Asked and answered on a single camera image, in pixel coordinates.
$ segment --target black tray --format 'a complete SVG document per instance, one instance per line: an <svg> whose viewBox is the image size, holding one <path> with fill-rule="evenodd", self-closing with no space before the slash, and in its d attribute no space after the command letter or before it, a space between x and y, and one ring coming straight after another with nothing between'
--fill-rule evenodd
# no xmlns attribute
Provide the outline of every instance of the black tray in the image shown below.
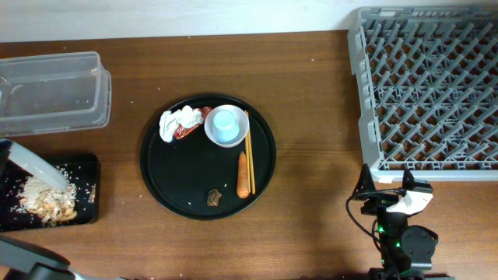
<svg viewBox="0 0 498 280"><path fill-rule="evenodd" d="M276 162L272 131L265 119L244 101L230 96L203 95L181 101L168 110L176 111L185 105L215 108L223 104L249 111L256 194L245 199L237 196L238 159L245 150L244 141L233 148L221 148L208 139L202 125L185 138L166 143L159 136L157 118L142 143L142 176L152 196L178 215L200 220L233 215L255 202L272 179ZM212 189L222 194L217 207L207 205Z"/></svg>
<svg viewBox="0 0 498 280"><path fill-rule="evenodd" d="M70 183L74 183L79 189L76 189L75 210L78 215L71 221L58 222L56 226L72 226L93 223L97 220L99 207L99 184L100 184L100 164L97 157L93 154L82 154L74 156L58 156L45 159L52 166L60 166L71 176ZM27 177L31 176L25 170L19 168L14 163L7 163L4 174L0 179L0 232L22 230L22 229L39 229L49 226L43 224L41 218L30 213L18 213L11 208L19 206L20 198L16 195L19 186L26 183ZM88 199L92 186L95 184L95 200L89 203Z"/></svg>

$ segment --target carrot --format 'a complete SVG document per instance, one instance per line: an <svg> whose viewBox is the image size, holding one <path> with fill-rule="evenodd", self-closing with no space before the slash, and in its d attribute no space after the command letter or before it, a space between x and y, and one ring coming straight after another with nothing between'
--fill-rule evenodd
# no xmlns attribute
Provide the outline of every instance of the carrot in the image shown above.
<svg viewBox="0 0 498 280"><path fill-rule="evenodd" d="M249 181L247 180L247 157L245 152L241 152L239 156L239 174L237 178L237 195L239 198L249 196L251 190Z"/></svg>

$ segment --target black round tray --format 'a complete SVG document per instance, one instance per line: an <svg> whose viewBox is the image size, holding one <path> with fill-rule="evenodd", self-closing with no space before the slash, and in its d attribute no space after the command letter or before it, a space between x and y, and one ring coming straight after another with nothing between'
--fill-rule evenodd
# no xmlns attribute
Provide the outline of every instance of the black round tray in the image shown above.
<svg viewBox="0 0 498 280"><path fill-rule="evenodd" d="M224 95L202 95L183 100L168 110L231 104L250 116L256 194L237 196L237 171L244 141L233 148L211 142L204 125L180 140L164 142L159 136L159 118L147 131L140 153L143 180L153 197L165 208L191 219L221 219L250 206L272 179L276 162L275 139L265 119L244 101ZM222 197L217 207L207 205L208 193L217 189Z"/></svg>

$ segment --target black rectangular tray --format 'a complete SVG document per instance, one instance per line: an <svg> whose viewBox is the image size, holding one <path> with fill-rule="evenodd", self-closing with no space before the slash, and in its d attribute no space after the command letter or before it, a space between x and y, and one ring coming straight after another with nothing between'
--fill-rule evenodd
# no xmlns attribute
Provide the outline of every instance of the black rectangular tray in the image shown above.
<svg viewBox="0 0 498 280"><path fill-rule="evenodd" d="M100 163L94 154L80 154L74 156L55 156L47 160L52 166L65 168L70 176L69 182L76 185L75 210L78 215L71 221L58 222L56 226L73 226L93 223L98 217ZM0 232L23 229L40 229L50 226L42 223L41 218L29 212L19 213L12 209L19 206L21 198L16 195L21 191L20 185L26 183L31 174L8 162L0 178ZM95 184L95 199L89 202L92 186Z"/></svg>

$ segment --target plastic bin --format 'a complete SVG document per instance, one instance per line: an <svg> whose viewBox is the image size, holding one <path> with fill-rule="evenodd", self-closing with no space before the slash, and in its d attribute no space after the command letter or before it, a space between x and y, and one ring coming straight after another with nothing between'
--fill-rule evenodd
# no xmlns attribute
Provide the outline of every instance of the plastic bin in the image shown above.
<svg viewBox="0 0 498 280"><path fill-rule="evenodd" d="M0 60L0 135L102 128L110 73L96 52Z"/></svg>
<svg viewBox="0 0 498 280"><path fill-rule="evenodd" d="M375 180L498 180L498 11L359 9L348 33Z"/></svg>

